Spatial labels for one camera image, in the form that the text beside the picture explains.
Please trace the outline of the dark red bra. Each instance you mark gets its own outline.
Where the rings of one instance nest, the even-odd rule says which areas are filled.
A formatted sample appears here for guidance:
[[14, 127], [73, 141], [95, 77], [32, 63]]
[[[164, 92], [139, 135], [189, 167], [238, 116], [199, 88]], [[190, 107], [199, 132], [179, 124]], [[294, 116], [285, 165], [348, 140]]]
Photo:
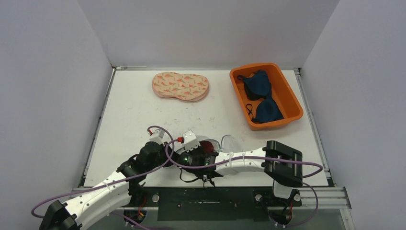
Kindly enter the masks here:
[[215, 152], [214, 146], [210, 141], [200, 141], [201, 148], [205, 154]]

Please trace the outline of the white mesh cylindrical laundry bag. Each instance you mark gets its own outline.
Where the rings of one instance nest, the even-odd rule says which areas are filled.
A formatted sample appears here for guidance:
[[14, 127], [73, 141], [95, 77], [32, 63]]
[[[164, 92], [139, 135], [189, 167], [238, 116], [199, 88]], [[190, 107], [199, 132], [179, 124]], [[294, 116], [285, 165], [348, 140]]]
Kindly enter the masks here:
[[207, 136], [196, 135], [200, 141], [210, 141], [216, 152], [242, 152], [242, 147], [239, 142], [231, 135], [224, 135], [220, 141], [209, 138]]

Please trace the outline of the pink carrot-print laundry bag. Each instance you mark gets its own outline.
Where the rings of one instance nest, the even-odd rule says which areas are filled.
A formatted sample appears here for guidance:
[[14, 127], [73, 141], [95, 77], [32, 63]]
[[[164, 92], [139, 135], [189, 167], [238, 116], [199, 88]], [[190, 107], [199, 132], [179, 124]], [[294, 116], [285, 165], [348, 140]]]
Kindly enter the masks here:
[[197, 102], [209, 92], [209, 80], [199, 74], [158, 73], [152, 79], [152, 89], [160, 98]]

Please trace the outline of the navy blue bra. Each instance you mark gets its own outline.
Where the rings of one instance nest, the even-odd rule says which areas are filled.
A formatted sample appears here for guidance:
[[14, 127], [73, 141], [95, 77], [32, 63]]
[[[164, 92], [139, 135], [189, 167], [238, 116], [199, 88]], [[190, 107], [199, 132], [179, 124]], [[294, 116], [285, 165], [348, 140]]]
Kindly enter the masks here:
[[243, 82], [248, 100], [260, 101], [257, 106], [246, 104], [248, 116], [252, 122], [262, 124], [284, 119], [272, 97], [271, 82], [266, 71], [258, 70], [251, 77], [239, 75], [237, 79]]

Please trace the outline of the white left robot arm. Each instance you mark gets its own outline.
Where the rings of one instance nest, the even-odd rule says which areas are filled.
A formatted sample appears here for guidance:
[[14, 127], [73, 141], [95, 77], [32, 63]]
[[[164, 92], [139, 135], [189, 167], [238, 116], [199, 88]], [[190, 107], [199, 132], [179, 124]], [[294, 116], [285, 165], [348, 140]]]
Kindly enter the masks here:
[[65, 202], [52, 199], [41, 230], [86, 230], [119, 207], [138, 206], [147, 199], [141, 182], [147, 175], [168, 167], [169, 144], [150, 141], [95, 187], [78, 191]]

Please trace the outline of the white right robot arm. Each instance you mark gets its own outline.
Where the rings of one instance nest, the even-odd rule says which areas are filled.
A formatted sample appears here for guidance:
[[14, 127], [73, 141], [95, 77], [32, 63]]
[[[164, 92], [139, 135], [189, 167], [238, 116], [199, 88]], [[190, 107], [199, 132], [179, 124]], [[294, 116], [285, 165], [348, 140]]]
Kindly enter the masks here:
[[271, 200], [281, 206], [291, 191], [303, 185], [303, 154], [280, 142], [267, 141], [266, 146], [244, 152], [205, 152], [201, 147], [184, 151], [174, 158], [177, 166], [199, 179], [212, 180], [238, 173], [265, 173], [273, 179]]

